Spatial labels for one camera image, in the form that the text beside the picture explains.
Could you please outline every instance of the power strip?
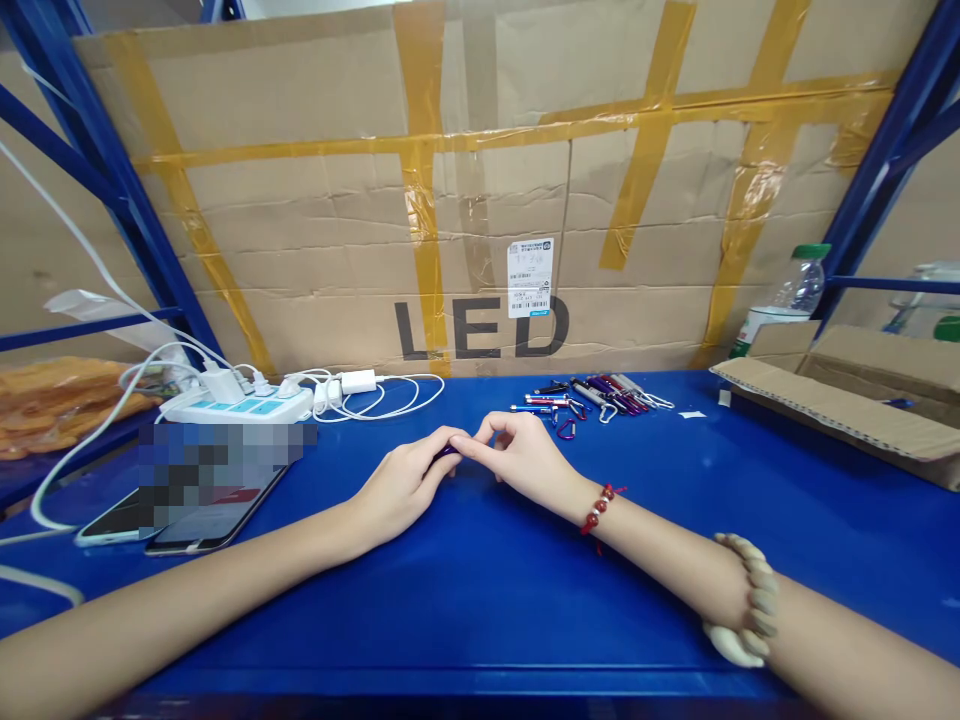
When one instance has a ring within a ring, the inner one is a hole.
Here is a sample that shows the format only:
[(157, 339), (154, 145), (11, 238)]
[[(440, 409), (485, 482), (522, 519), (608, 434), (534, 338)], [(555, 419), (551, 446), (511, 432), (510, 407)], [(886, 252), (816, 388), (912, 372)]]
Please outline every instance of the power strip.
[(200, 425), (289, 425), (310, 417), (313, 391), (306, 388), (293, 397), (278, 398), (276, 385), (271, 394), (246, 396), (238, 403), (218, 403), (206, 388), (193, 388), (160, 406), (171, 422)]

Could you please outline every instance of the wooden bead bracelet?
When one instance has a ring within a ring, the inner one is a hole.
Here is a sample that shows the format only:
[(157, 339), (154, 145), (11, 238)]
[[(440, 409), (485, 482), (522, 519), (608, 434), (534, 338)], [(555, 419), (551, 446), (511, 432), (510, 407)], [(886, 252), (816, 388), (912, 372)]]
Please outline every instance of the wooden bead bracelet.
[(777, 614), (777, 592), (780, 585), (766, 556), (749, 540), (733, 533), (717, 533), (713, 539), (733, 550), (743, 560), (747, 577), (753, 588), (750, 590), (748, 627), (739, 633), (730, 628), (711, 625), (703, 621), (703, 630), (713, 646), (734, 665), (745, 668), (764, 666), (770, 656), (767, 639), (777, 636), (774, 618)]

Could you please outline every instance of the white charger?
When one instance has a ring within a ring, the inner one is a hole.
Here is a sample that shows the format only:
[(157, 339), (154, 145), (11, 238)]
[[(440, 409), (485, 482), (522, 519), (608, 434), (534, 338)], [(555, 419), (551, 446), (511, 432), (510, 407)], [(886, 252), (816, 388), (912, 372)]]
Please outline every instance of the white charger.
[(340, 374), (340, 389), (342, 395), (357, 395), (362, 392), (373, 392), (377, 389), (377, 374), (373, 370), (356, 370)]
[(236, 405), (243, 400), (245, 393), (234, 377), (233, 370), (222, 368), (213, 360), (204, 360), (203, 366), (206, 370), (200, 373), (201, 382), (216, 402)]

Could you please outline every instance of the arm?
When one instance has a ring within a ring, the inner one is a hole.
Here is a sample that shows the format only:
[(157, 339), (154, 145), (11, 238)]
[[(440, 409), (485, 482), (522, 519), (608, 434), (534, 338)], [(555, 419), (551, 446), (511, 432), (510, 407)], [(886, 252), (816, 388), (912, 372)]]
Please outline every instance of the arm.
[[(488, 447), (497, 433), (494, 447)], [(451, 444), (498, 480), (583, 525), (601, 486), (570, 467), (538, 418), (491, 413), (475, 437)], [(610, 503), (593, 534), (709, 622), (743, 627), (750, 584), (729, 549), (626, 498)], [(778, 634), (769, 641), (769, 663), (811, 703), (850, 719), (957, 716), (960, 670), (789, 578), (777, 579)]]
[(459, 430), (388, 454), (351, 500), (0, 641), (0, 719), (86, 717), (267, 600), (406, 530), (460, 461)]

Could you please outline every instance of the box flap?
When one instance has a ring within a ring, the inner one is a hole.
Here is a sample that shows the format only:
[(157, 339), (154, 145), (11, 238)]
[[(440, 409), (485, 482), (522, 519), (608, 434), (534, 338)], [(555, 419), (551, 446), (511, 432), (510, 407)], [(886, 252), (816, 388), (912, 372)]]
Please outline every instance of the box flap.
[(769, 323), (757, 331), (747, 357), (803, 354), (810, 349), (819, 320), (802, 323)]
[(929, 462), (960, 452), (960, 430), (760, 360), (737, 358), (710, 370), (744, 390), (776, 400), (828, 427), (897, 455)]
[(960, 343), (835, 325), (827, 328), (810, 355), (903, 375), (960, 392)]

